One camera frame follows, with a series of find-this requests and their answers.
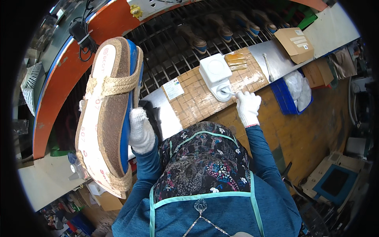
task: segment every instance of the metal grill rack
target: metal grill rack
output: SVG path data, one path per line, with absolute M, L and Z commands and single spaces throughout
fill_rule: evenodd
M 235 19 L 230 17 L 230 10 L 240 10 L 253 20 L 250 9 L 264 8 L 262 5 L 256 7 L 251 1 L 244 0 L 199 1 L 157 16 L 129 32 L 125 38 L 141 47 L 144 52 L 140 98 L 147 96 L 182 73 L 199 66 L 200 60 L 205 57 L 217 53 L 230 53 L 271 40 L 272 36 L 263 30 L 257 37 L 250 37 Z M 230 43 L 223 41 L 214 27 L 205 22 L 204 16 L 210 13 L 221 14 L 224 21 L 231 27 L 233 36 Z M 204 55 L 191 49 L 186 41 L 175 33 L 180 24 L 192 25 L 194 33 L 207 41 L 207 51 Z

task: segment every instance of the cable tie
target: cable tie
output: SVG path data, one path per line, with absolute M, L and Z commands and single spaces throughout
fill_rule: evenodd
M 87 34 L 86 36 L 84 36 L 84 38 L 83 38 L 81 41 L 78 42 L 78 44 L 83 43 L 83 41 L 84 41 L 86 38 L 88 38 L 89 34 L 90 34 L 92 31 L 94 31 L 94 30 L 90 30 L 90 31 L 88 32 L 88 34 Z

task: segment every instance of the sandal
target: sandal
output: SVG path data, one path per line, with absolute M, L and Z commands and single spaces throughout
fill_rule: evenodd
M 190 25 L 180 25 L 175 31 L 178 35 L 182 36 L 184 40 L 193 49 L 196 49 L 199 53 L 205 54 L 207 51 L 207 42 L 200 36 L 193 33 Z
M 205 20 L 217 27 L 217 33 L 226 43 L 232 41 L 233 32 L 230 27 L 224 23 L 221 15 L 208 14 L 205 16 Z
M 231 11 L 230 15 L 236 19 L 238 24 L 242 26 L 251 37 L 257 37 L 260 31 L 259 26 L 249 21 L 245 14 L 241 11 Z
M 129 112 L 138 107 L 143 52 L 115 37 L 96 52 L 75 136 L 77 157 L 106 191 L 126 199 L 132 186 L 128 162 Z
M 291 26 L 283 20 L 283 18 L 276 12 L 270 9 L 266 10 L 268 16 L 270 19 L 273 20 L 274 24 L 281 27 L 281 28 L 290 28 Z
M 255 20 L 260 24 L 261 26 L 265 27 L 270 34 L 274 34 L 277 31 L 276 26 L 274 23 L 268 18 L 267 14 L 265 12 L 262 12 L 260 10 L 251 10 L 251 13 Z

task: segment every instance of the paper label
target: paper label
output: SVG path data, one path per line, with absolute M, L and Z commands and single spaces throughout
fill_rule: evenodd
M 172 79 L 163 85 L 164 91 L 166 92 L 168 99 L 172 100 L 181 94 L 184 94 L 184 90 L 180 85 L 178 78 Z
M 294 38 L 291 38 L 290 41 L 296 41 L 296 40 L 301 40 L 301 39 L 305 39 L 305 37 L 304 36 L 294 37 Z
M 308 45 L 307 43 L 302 43 L 302 44 L 298 44 L 297 46 L 300 48 L 300 47 L 307 46 L 307 45 Z
M 307 42 L 307 40 L 306 39 L 296 40 L 293 43 L 294 44 L 300 44 L 300 43 L 303 43 L 303 42 Z
M 81 124 L 78 149 L 83 155 L 84 163 L 88 173 L 102 188 L 116 197 L 121 198 L 121 192 L 115 190 L 109 182 L 110 173 L 103 155 L 100 152 L 97 138 L 97 122 L 99 120 L 102 99 L 99 97 L 105 76 L 112 73 L 116 48 L 109 44 L 103 47 L 96 59 L 93 77 L 97 84 L 92 95 L 86 95 L 87 107 Z
M 297 35 L 304 35 L 304 33 L 301 30 L 295 30 Z

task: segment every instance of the mint green apron trim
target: mint green apron trim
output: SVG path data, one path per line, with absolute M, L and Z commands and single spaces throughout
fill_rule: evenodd
M 155 232 L 155 209 L 154 209 L 153 187 L 151 187 L 150 194 L 149 194 L 149 199 L 150 199 L 150 237 L 153 237 L 154 232 Z
M 166 198 L 162 201 L 159 201 L 154 204 L 154 209 L 166 205 L 171 202 L 179 202 L 179 201 L 191 201 L 191 200 L 199 200 L 205 198 L 219 198 L 219 197 L 231 197 L 231 196 L 239 196 L 239 197 L 250 197 L 251 194 L 249 192 L 239 192 L 239 191 L 228 191 L 228 192 L 220 192 L 220 193 L 204 193 L 197 194 L 191 196 L 181 196 L 181 197 L 172 197 Z
M 201 133 L 208 133 L 208 134 L 213 135 L 213 136 L 216 136 L 216 137 L 224 137 L 224 138 L 226 138 L 226 139 L 231 140 L 232 142 L 234 142 L 234 143 L 238 146 L 237 140 L 236 140 L 236 138 L 235 138 L 234 136 L 233 136 L 233 138 L 234 138 L 234 140 L 233 140 L 231 137 L 228 137 L 228 136 L 223 135 L 223 134 L 217 134 L 217 133 L 208 132 L 208 131 L 200 131 L 200 132 L 197 132 L 197 133 L 195 133 L 194 135 L 192 135 L 190 138 L 188 138 L 188 139 L 185 140 L 184 142 L 180 143 L 180 144 L 175 148 L 174 152 L 178 152 L 178 151 L 179 151 L 179 148 L 180 148 L 184 143 L 191 141 L 191 139 L 193 139 L 196 135 L 199 135 L 199 134 L 201 134 Z M 172 147 L 171 147 L 171 146 L 172 146 L 172 143 L 171 143 L 171 141 L 170 141 L 170 158 L 172 158 L 172 149 L 171 149 Z
M 154 204 L 153 200 L 153 187 L 150 189 L 150 237 L 154 236 L 155 231 L 155 209 L 158 207 L 161 207 L 165 204 L 171 203 L 171 202 L 178 202 L 178 201 L 190 201 L 190 200 L 199 200 L 201 198 L 218 198 L 218 197 L 227 197 L 227 196 L 240 196 L 240 197 L 250 197 L 251 206 L 254 211 L 255 219 L 257 220 L 257 225 L 259 228 L 259 232 L 261 234 L 261 237 L 265 236 L 265 233 L 263 231 L 263 224 L 262 219 L 259 213 L 258 203 L 257 199 L 255 198 L 255 187 L 254 187 L 254 175 L 253 172 L 250 171 L 250 193 L 248 192 L 239 192 L 239 191 L 229 191 L 229 192 L 220 192 L 220 193 L 204 193 L 199 195 L 193 195 L 193 196 L 182 196 L 182 197 L 172 197 L 172 198 L 166 198 L 162 201 L 159 201 Z
M 170 141 L 170 158 L 172 157 L 172 141 Z
M 255 198 L 255 187 L 254 187 L 254 175 L 253 172 L 250 171 L 250 200 L 251 200 L 251 206 L 253 206 L 255 219 L 257 220 L 259 232 L 261 233 L 261 236 L 264 237 L 265 233 L 263 232 L 263 224 L 262 219 L 260 217 L 259 208 L 257 199 Z

